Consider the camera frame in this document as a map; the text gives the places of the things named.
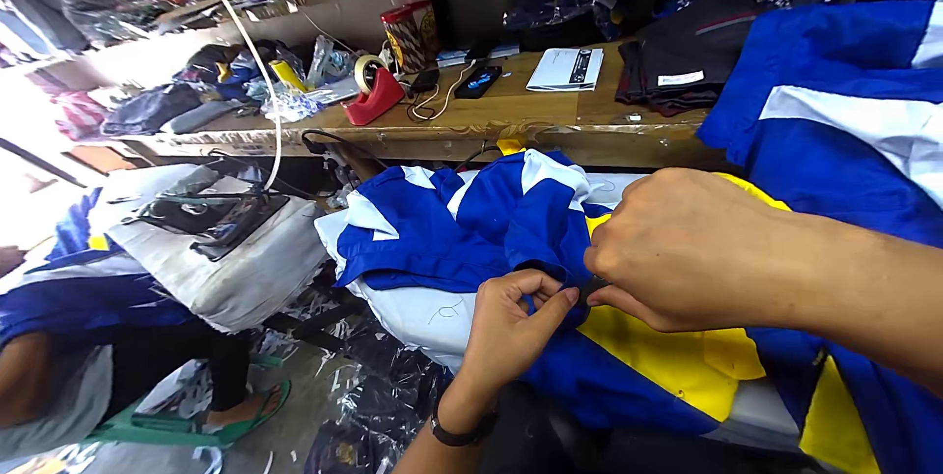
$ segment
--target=wristwatch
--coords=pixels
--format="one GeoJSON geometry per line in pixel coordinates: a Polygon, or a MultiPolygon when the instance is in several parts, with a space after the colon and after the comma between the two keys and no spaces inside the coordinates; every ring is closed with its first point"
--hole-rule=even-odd
{"type": "Polygon", "coordinates": [[[478,425],[474,427],[474,430],[468,433],[449,433],[442,429],[442,424],[439,422],[439,401],[436,400],[436,406],[432,411],[432,418],[429,420],[429,426],[432,428],[432,434],[436,436],[436,439],[439,439],[439,442],[445,446],[467,446],[474,445],[480,442],[485,437],[488,437],[491,434],[491,431],[494,430],[495,423],[498,422],[498,414],[491,412],[481,420],[478,421],[478,425]]]}

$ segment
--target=red tape dispenser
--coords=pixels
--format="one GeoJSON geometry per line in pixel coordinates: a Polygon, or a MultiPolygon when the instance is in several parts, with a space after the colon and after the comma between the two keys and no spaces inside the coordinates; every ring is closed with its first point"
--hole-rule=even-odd
{"type": "Polygon", "coordinates": [[[353,102],[341,104],[354,126],[366,126],[388,112],[406,96],[403,86],[389,73],[383,60],[361,56],[354,67],[360,94],[353,102]]]}

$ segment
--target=hand holding fabric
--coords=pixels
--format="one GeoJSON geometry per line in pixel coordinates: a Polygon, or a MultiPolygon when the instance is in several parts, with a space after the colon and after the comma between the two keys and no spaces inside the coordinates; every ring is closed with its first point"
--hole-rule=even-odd
{"type": "Polygon", "coordinates": [[[587,302],[661,332],[788,323],[819,271],[804,259],[818,258],[828,236],[803,218],[824,220],[774,209],[706,172],[659,170],[626,187],[595,230],[584,261],[613,285],[587,302]],[[774,285],[777,299],[763,299],[774,285]]]}
{"type": "Polygon", "coordinates": [[[578,297],[576,288],[560,291],[560,282],[536,269],[486,280],[478,288],[468,348],[456,380],[483,396],[495,395],[534,363],[578,297]],[[527,315],[525,295],[534,300],[533,315],[527,315]]]}

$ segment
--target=wooden table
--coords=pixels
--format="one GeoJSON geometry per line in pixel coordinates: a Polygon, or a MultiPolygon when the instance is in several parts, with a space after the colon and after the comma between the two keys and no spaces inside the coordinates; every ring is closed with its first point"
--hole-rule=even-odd
{"type": "MultiPolygon", "coordinates": [[[[406,102],[367,126],[353,126],[334,106],[282,130],[285,156],[309,155],[300,133],[324,130],[358,142],[383,158],[462,161],[499,138],[517,139],[529,147],[560,148],[581,165],[608,167],[704,167],[723,161],[723,154],[704,146],[694,132],[707,110],[666,118],[644,106],[615,101],[622,71],[619,44],[605,44],[599,82],[593,92],[535,93],[525,89],[540,53],[524,53],[501,64],[507,76],[498,79],[478,100],[452,99],[438,119],[416,123],[407,117],[406,102]]],[[[462,67],[442,70],[440,95],[429,106],[442,108],[445,91],[462,67]]],[[[332,142],[324,137],[312,137],[332,142]]],[[[161,156],[203,156],[213,148],[241,156],[275,154],[276,131],[264,117],[225,116],[204,130],[184,135],[158,134],[122,138],[151,161],[161,156]]],[[[493,160],[496,152],[479,158],[493,160]]]]}

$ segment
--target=booklet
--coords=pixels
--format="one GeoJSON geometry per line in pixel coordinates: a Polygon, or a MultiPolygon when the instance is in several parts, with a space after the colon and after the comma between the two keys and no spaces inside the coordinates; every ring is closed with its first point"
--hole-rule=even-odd
{"type": "Polygon", "coordinates": [[[543,53],[528,91],[595,91],[602,48],[550,48],[543,53]]]}

